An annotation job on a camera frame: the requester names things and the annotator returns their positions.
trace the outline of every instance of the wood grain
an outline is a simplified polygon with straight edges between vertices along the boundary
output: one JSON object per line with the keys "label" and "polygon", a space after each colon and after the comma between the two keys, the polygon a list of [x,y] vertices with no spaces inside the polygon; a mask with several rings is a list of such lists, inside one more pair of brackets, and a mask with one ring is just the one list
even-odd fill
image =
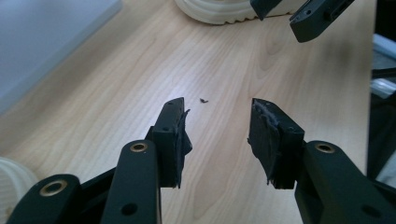
{"label": "wood grain", "polygon": [[125,1],[0,117],[0,156],[39,178],[84,182],[115,166],[122,146],[182,96],[194,149],[182,188],[163,190],[163,223],[301,223],[293,191],[266,186],[251,153],[251,99],[278,104],[306,141],[336,144],[364,171],[374,10],[374,1],[355,1],[300,44],[289,16],[212,26],[171,0]]}

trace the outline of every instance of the light wood surface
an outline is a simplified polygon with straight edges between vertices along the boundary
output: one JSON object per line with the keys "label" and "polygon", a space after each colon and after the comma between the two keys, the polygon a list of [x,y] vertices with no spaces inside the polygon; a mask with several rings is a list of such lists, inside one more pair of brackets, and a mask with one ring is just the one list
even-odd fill
{"label": "light wood surface", "polygon": [[266,186],[247,143],[251,99],[276,103],[306,141],[336,144],[364,171],[374,13],[375,1],[355,1],[300,44],[289,16],[211,26],[172,0],[125,1],[0,117],[0,156],[85,182],[185,97],[193,151],[182,188],[163,189],[163,223],[301,223],[293,190]]}

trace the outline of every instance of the tabletop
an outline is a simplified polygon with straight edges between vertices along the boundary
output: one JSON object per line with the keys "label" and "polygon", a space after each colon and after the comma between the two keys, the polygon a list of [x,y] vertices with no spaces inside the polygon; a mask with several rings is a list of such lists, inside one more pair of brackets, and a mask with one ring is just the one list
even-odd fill
{"label": "tabletop", "polygon": [[251,152],[251,99],[274,102],[305,141],[336,144],[364,172],[375,1],[355,1],[303,44],[289,17],[217,26],[172,0],[124,1],[0,117],[0,156],[40,179],[85,182],[144,138],[166,101],[184,97],[193,150],[181,189],[163,189],[163,223],[301,223],[293,190],[267,186]]}

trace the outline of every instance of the wooden table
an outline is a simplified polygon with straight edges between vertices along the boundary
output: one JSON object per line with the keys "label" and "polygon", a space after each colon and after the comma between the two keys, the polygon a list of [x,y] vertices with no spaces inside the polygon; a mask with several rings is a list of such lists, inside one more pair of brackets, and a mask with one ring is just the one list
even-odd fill
{"label": "wooden table", "polygon": [[247,143],[253,97],[273,101],[305,140],[341,147],[365,170],[375,1],[354,2],[319,38],[289,16],[212,26],[172,0],[123,10],[0,117],[0,156],[39,178],[81,182],[114,167],[163,104],[185,97],[181,189],[163,189],[163,223],[299,223],[293,190],[266,186]]}

